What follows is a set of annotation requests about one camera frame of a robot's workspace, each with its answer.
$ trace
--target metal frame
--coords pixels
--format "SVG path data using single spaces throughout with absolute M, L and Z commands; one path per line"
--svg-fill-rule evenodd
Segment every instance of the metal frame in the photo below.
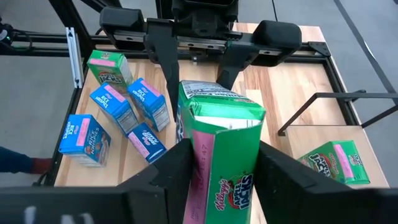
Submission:
M 91 55 L 91 52 L 95 49 L 97 44 L 109 44 L 110 40 L 106 36 L 100 35 L 89 35 L 87 29 L 79 16 L 72 0 L 49 0 L 52 7 L 56 11 L 57 15 L 63 22 L 65 27 L 73 27 L 79 40 L 81 57 L 83 59 L 83 78 L 86 77 L 88 72 L 88 67 L 86 66 L 86 61 Z M 118 0 L 82 0 L 84 3 L 94 8 L 94 10 L 99 10 L 103 6 L 115 6 Z M 163 2 L 171 2 L 170 0 L 156 0 L 158 16 L 161 16 L 161 11 L 166 10 Z M 62 34 L 40 34 L 36 32 L 28 32 L 33 42 L 44 42 L 44 43 L 56 43 L 56 44 L 66 44 L 67 37 Z M 25 38 L 16 37 L 14 41 L 26 41 Z M 123 51 L 115 49 L 102 49 L 112 52 L 120 52 L 126 55 L 127 58 L 149 58 L 148 54 L 142 51 Z M 302 44 L 301 51 L 314 52 L 314 55 L 291 55 L 286 59 L 285 63 L 316 63 L 323 65 L 326 75 L 329 79 L 330 85 L 332 87 L 333 93 L 316 93 L 314 94 L 278 131 L 279 135 L 283 135 L 285 129 L 292 124 L 292 122 L 300 116 L 317 98 L 335 98 L 340 107 L 341 113 L 344 117 L 345 123 L 349 126 L 359 126 L 363 128 L 369 126 L 370 124 L 379 121 L 380 119 L 390 115 L 391 113 L 398 110 L 398 105 L 395 104 L 392 108 L 387 111 L 375 116 L 369 121 L 360 124 L 356 114 L 353 109 L 352 101 L 358 98 L 390 98 L 394 102 L 398 102 L 398 95 L 395 93 L 364 93 L 359 91 L 356 93 L 345 93 L 344 85 L 340 80 L 340 76 L 334 66 L 331 59 L 331 53 L 328 50 L 326 43 L 324 42 L 306 42 Z M 20 56 L 38 56 L 38 57 L 69 57 L 69 49 L 66 47 L 34 47 L 31 51 L 26 52 L 0 52 L 1 55 L 20 55 Z M 215 60 L 215 57 L 210 55 L 209 60 Z M 179 50 L 178 59 L 180 60 L 193 60 L 194 57 L 190 54 L 188 50 Z M 54 185 L 55 179 L 57 177 L 58 168 L 62 160 L 62 154 L 58 152 L 58 147 L 62 138 L 63 130 L 67 122 L 68 115 L 75 114 L 77 105 L 80 99 L 82 88 L 77 86 L 72 93 L 70 104 L 65 115 L 65 120 L 60 129 L 60 135 L 58 137 L 57 145 L 53 154 L 53 166 L 51 171 L 47 174 L 47 178 L 44 185 Z
M 318 98 L 334 98 L 339 100 L 345 100 L 346 103 L 355 101 L 357 99 L 392 99 L 398 100 L 398 94 L 396 93 L 314 93 L 304 105 L 298 109 L 298 111 L 278 130 L 278 135 L 283 136 L 284 131 L 289 127 L 313 102 Z M 398 106 L 393 106 L 387 111 L 371 118 L 369 121 L 360 124 L 362 128 L 366 128 L 369 125 L 379 121 L 380 119 L 390 115 L 391 113 L 398 110 Z

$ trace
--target metal bracket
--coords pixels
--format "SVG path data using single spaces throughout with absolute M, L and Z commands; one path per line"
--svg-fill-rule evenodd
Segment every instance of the metal bracket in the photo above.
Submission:
M 81 67 L 81 53 L 79 40 L 73 27 L 66 27 L 70 65 L 72 67 L 73 85 L 75 88 L 83 88 L 83 69 Z
M 218 66 L 217 83 L 229 90 L 235 79 L 259 55 L 259 49 L 237 41 L 228 42 L 220 65 Z
M 330 56 L 331 53 L 329 51 L 329 48 L 325 42 L 309 42 L 308 41 L 308 46 L 310 46 L 314 51 L 322 54 L 323 56 Z
M 366 93 L 366 90 L 358 90 L 358 91 L 355 91 L 354 93 Z M 344 99 L 344 102 L 355 102 L 357 99 L 359 99 L 359 98 L 347 98 L 347 99 Z

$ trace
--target wooden tabletop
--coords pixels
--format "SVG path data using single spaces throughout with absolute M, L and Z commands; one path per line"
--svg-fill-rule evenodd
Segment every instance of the wooden tabletop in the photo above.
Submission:
M 235 29 L 253 32 L 257 24 L 236 24 Z M 302 41 L 325 41 L 319 27 L 301 26 Z M 129 60 L 135 79 L 142 77 L 159 90 L 166 98 L 169 114 L 172 108 L 162 69 L 148 60 Z M 216 81 L 217 65 L 180 61 L 181 80 Z M 118 185 L 147 166 L 146 161 L 125 138 L 118 127 L 107 119 L 89 94 L 99 87 L 91 72 L 88 72 L 76 114 L 92 114 L 112 137 L 107 166 L 87 168 L 64 156 L 60 164 L 56 186 L 112 186 Z M 273 68 L 248 66 L 237 77 L 233 91 L 263 105 L 267 110 L 261 140 L 292 156 L 293 148 L 286 137 L 277 135 L 278 129 L 316 92 L 332 92 L 323 66 L 320 64 L 282 63 Z M 175 123 L 172 122 L 160 133 L 159 139 L 170 149 L 175 144 Z M 334 99 L 314 102 L 293 124 L 344 125 L 340 108 Z M 370 145 L 367 153 L 373 153 Z M 367 169 L 379 168 L 376 157 Z M 253 196 L 252 223 L 265 223 L 256 193 Z

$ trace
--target cardboard box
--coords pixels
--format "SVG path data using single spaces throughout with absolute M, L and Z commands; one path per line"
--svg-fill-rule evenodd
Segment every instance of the cardboard box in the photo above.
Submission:
M 164 145 L 146 123 L 140 124 L 129 134 L 129 139 L 138 152 L 151 164 L 167 152 Z
M 138 113 L 156 131 L 161 131 L 170 123 L 164 96 L 148 85 L 143 78 L 137 79 L 127 90 Z
M 265 109 L 217 83 L 182 81 L 177 142 L 192 140 L 195 167 L 184 223 L 249 223 Z
M 298 161 L 343 184 L 370 183 L 354 141 L 330 141 Z
M 133 82 L 133 78 L 124 54 L 94 50 L 87 65 L 99 84 L 107 82 L 116 91 L 127 94 L 127 86 Z
M 137 117 L 129 101 L 108 83 L 102 84 L 90 97 L 112 122 L 118 124 L 125 136 L 138 126 Z
M 103 167 L 111 137 L 90 114 L 73 114 L 68 118 L 59 152 L 83 166 Z

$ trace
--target gray floor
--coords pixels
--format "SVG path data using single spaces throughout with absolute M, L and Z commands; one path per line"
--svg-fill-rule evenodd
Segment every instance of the gray floor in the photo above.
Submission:
M 73 0 L 90 33 L 98 28 L 97 12 Z M 155 1 L 122 0 L 155 17 Z M 332 0 L 274 0 L 279 21 L 320 26 L 349 91 L 384 91 L 361 47 Z M 398 88 L 398 5 L 393 0 L 341 0 L 377 61 Z M 239 21 L 275 20 L 271 0 L 241 0 Z M 47 1 L 2 0 L 4 22 L 22 30 L 64 32 Z M 0 56 L 0 145 L 32 157 L 51 157 L 73 86 L 67 58 Z M 363 121 L 392 106 L 391 101 L 359 100 L 356 109 Z M 391 186 L 398 187 L 398 114 L 366 129 Z M 36 175 L 0 174 L 0 186 L 30 185 Z

